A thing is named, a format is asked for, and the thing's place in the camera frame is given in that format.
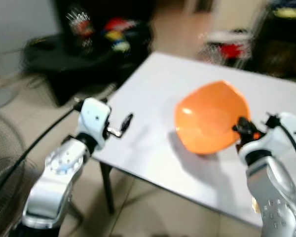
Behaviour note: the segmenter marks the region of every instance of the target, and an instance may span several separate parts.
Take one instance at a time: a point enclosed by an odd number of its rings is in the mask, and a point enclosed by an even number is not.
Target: orange bowl
[[[176,132],[189,151],[212,154],[239,139],[231,128],[240,116],[250,119],[244,96],[221,80],[199,88],[177,105]]]

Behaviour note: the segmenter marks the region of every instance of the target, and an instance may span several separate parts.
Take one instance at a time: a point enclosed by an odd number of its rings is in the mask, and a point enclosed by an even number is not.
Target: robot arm
[[[281,113],[280,122],[296,139],[296,116]],[[291,143],[276,126],[262,133],[245,118],[233,128],[240,134],[240,159],[248,165],[247,185],[256,199],[263,221],[263,237],[296,237],[296,187],[283,164],[276,159]]]
[[[10,236],[58,236],[67,213],[75,181],[94,150],[101,150],[112,134],[122,137],[133,117],[121,129],[109,127],[111,108],[93,98],[83,102],[77,136],[71,137],[45,159],[43,174],[34,184],[22,213],[21,224]]]

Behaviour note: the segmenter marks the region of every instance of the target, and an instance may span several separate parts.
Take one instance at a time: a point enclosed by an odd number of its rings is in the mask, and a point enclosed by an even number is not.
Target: table leg
[[[109,213],[113,214],[114,202],[113,202],[113,193],[112,193],[112,187],[111,187],[111,181],[110,181],[110,171],[112,170],[112,166],[105,164],[103,162],[100,162],[100,167],[101,167],[104,191],[107,199]]]

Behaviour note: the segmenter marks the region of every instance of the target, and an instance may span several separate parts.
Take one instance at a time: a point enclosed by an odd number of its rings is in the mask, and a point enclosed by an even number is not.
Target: white table
[[[222,79],[244,94],[260,128],[265,112],[296,114],[296,83],[153,53],[109,100],[111,124],[118,126],[133,112],[130,128],[122,139],[110,138],[95,156],[195,203],[261,227],[260,216],[251,208],[246,166],[235,147],[200,157],[188,152],[175,132],[176,104],[200,86]],[[280,159],[296,183],[294,151]]]

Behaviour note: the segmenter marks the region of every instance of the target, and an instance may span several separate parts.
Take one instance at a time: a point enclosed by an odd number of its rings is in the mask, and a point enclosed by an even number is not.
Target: tiled floor
[[[182,16],[181,2],[162,1],[154,18],[155,49],[185,57],[194,57],[203,43],[210,15]],[[19,95],[0,113],[21,132],[25,144],[31,142],[69,105],[56,108],[48,90],[22,86]],[[38,169],[44,157],[73,133],[78,114],[72,114],[57,126],[30,153]],[[61,229],[67,237],[259,237],[260,231],[210,211],[181,197],[161,190],[119,171],[111,173],[116,212],[107,212],[99,165],[90,160],[74,187],[73,200],[84,215],[78,221],[71,215]]]

